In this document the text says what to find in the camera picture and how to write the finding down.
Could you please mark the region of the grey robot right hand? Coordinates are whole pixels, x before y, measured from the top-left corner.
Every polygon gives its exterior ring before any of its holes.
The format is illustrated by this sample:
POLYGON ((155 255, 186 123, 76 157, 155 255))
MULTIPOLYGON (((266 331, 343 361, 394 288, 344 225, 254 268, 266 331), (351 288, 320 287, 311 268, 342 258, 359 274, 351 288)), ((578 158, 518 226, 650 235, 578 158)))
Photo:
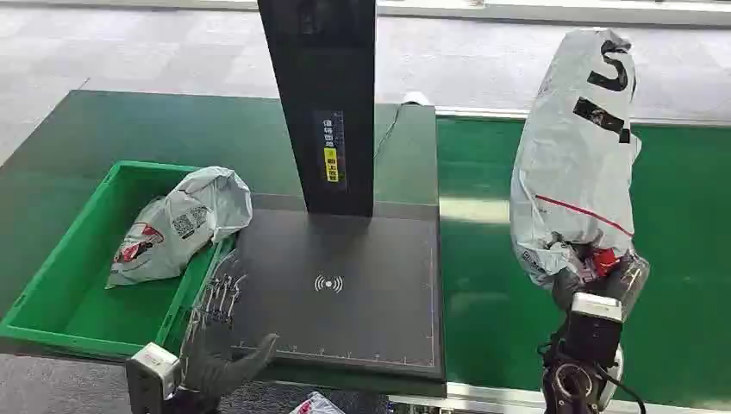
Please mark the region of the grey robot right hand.
POLYGON ((634 250, 624 254, 606 276, 590 281, 583 281, 577 274, 564 268, 555 275, 552 287, 553 301, 561 310, 567 311, 576 292, 614 298, 622 304, 622 322, 625 323, 649 273, 649 262, 634 250))

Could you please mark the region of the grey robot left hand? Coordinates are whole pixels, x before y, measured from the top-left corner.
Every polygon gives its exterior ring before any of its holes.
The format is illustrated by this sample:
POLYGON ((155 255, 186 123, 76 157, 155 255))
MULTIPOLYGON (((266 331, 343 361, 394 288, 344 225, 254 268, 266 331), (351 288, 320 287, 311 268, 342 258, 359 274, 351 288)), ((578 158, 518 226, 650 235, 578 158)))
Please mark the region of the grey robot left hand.
POLYGON ((234 306, 246 276, 235 248, 217 262, 193 303, 180 349, 178 389, 201 402, 213 403, 252 380, 275 352, 278 335, 270 333, 251 354, 233 357, 234 306))

